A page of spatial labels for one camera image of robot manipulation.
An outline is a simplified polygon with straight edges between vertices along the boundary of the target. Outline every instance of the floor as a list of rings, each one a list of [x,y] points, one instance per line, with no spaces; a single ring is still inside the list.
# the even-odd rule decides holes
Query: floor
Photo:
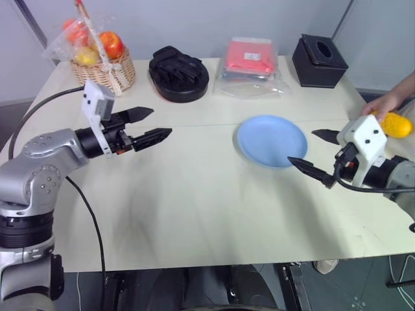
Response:
[[[366,100],[373,96],[364,96]],[[0,149],[17,126],[30,103],[0,107]],[[405,255],[392,257],[395,275],[399,275],[403,267]],[[285,310],[281,288],[273,265],[258,264],[278,306]],[[191,268],[191,284],[187,306],[194,304],[212,305],[227,301],[226,291],[215,278],[216,269]],[[303,281],[311,303],[316,311],[356,310],[356,311],[400,311],[410,310],[395,289],[388,289],[385,282],[390,280],[388,257],[353,259],[340,261],[338,267],[328,275],[320,275],[310,262],[301,265]],[[151,286],[160,270],[137,271],[130,280],[133,294],[124,300],[120,310],[145,310]],[[404,279],[415,278],[415,260],[410,260]],[[98,310],[99,273],[80,273],[79,285],[83,310]],[[65,292],[56,301],[59,311],[78,310],[77,274],[65,274]],[[406,291],[415,299],[415,286],[408,286]]]

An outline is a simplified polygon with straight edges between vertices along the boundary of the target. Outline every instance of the yellow object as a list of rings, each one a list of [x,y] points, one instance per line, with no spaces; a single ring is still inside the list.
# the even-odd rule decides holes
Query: yellow object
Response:
[[[388,112],[380,124],[384,133],[393,138],[404,138],[414,129],[412,123],[407,118],[393,112]]]
[[[99,55],[89,47],[79,47],[75,54],[75,60],[80,65],[90,66],[95,65],[99,60]]]

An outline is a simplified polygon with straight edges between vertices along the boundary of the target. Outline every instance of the wicker basket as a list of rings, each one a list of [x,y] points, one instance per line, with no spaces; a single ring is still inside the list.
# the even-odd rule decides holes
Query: wicker basket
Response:
[[[117,75],[114,75],[115,79],[117,80],[118,84],[120,85],[121,91],[124,91],[128,89],[130,86],[134,84],[134,81],[136,80],[136,72],[134,70],[134,66],[131,61],[130,52],[127,48],[124,49],[123,55],[121,57],[118,57],[114,60],[110,60],[110,63],[119,63],[121,64],[121,70],[120,73],[124,75],[126,78],[128,85],[123,86],[119,79],[117,78]],[[111,91],[114,92],[114,89],[110,82],[110,77],[108,72],[104,72],[101,70],[101,63],[96,63],[95,65],[91,66],[84,66],[80,65],[79,63],[76,63],[74,61],[71,61],[72,64],[72,70],[77,76],[78,82],[80,84],[85,84],[85,81],[87,79],[92,79],[96,83],[102,84],[104,86],[108,86]]]

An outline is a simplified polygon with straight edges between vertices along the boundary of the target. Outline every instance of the yellow mango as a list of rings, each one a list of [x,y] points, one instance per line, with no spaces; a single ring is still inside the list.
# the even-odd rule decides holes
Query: yellow mango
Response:
[[[404,138],[414,129],[410,120],[393,112],[388,112],[380,125],[384,133],[393,138]]]

